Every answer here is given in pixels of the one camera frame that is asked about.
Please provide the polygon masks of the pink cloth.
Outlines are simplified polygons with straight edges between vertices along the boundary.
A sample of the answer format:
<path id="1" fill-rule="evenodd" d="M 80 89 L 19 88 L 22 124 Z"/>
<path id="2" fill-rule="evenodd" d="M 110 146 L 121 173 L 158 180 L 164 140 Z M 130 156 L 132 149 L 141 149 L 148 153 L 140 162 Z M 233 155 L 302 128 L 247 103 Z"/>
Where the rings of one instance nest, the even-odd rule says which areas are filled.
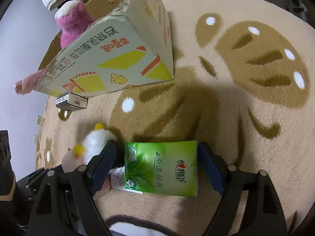
<path id="1" fill-rule="evenodd" d="M 44 74 L 45 69 L 41 69 L 14 84 L 14 91 L 17 95 L 25 95 L 30 93 L 36 86 L 39 79 Z"/>

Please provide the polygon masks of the pink bear plush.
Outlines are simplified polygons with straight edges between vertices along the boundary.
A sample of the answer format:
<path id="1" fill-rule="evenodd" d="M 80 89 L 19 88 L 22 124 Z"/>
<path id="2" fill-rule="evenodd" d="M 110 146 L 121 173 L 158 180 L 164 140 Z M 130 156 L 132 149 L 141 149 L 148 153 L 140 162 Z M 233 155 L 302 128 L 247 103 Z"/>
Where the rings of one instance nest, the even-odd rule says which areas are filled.
<path id="1" fill-rule="evenodd" d="M 61 28 L 60 46 L 62 49 L 94 23 L 94 19 L 86 10 L 85 3 L 81 0 L 64 3 L 55 13 L 55 21 Z"/>

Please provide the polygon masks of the beige floral blanket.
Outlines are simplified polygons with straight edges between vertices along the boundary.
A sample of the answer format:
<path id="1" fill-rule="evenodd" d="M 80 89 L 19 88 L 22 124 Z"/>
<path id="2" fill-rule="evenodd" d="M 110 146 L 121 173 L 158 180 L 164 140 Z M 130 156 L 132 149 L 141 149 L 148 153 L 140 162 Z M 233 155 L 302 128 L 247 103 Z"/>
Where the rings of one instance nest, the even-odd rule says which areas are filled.
<path id="1" fill-rule="evenodd" d="M 289 229 L 314 203 L 314 28 L 264 0 L 162 0 L 175 76 L 91 98 L 66 120 L 49 98 L 36 167 L 53 167 L 103 123 L 124 142 L 207 142 L 270 175 Z"/>

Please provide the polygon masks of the open cardboard box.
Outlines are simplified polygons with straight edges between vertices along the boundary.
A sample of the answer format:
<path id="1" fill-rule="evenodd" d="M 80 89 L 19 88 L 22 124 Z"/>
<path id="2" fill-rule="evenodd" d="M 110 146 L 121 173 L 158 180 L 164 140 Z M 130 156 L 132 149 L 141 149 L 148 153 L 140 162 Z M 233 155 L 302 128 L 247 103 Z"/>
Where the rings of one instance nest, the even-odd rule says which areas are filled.
<path id="1" fill-rule="evenodd" d="M 35 91 L 90 98 L 173 79 L 168 12 L 162 0 L 89 0 L 94 23 L 64 49 L 56 37 Z"/>

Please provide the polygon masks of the small black white box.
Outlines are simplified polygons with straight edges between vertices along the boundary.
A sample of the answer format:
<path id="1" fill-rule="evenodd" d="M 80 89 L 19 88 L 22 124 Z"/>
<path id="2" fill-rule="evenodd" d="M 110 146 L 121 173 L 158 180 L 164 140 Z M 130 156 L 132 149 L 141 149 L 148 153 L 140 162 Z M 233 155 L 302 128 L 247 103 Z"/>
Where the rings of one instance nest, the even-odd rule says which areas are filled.
<path id="1" fill-rule="evenodd" d="M 88 99 L 73 93 L 65 94 L 56 99 L 56 107 L 64 111 L 77 111 L 86 109 Z"/>

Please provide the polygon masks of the white fluffy duck plush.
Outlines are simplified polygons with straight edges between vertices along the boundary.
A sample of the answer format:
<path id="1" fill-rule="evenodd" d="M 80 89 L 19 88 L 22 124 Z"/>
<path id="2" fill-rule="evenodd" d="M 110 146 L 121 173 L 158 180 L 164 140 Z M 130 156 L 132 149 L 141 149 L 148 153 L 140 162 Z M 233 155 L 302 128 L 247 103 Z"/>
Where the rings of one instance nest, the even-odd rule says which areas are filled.
<path id="1" fill-rule="evenodd" d="M 96 155 L 99 155 L 109 141 L 116 141 L 117 137 L 101 123 L 88 133 L 84 140 L 76 144 L 63 157 L 61 166 L 65 173 L 74 171 L 80 165 L 87 165 Z"/>

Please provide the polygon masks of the green tissue pack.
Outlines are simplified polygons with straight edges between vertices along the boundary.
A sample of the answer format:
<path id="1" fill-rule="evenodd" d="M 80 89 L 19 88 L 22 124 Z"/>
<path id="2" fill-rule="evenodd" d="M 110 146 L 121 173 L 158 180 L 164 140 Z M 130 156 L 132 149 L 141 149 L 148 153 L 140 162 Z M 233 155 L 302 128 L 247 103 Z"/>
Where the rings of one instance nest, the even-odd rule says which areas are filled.
<path id="1" fill-rule="evenodd" d="M 124 170 L 127 189 L 196 197 L 197 141 L 126 143 Z"/>

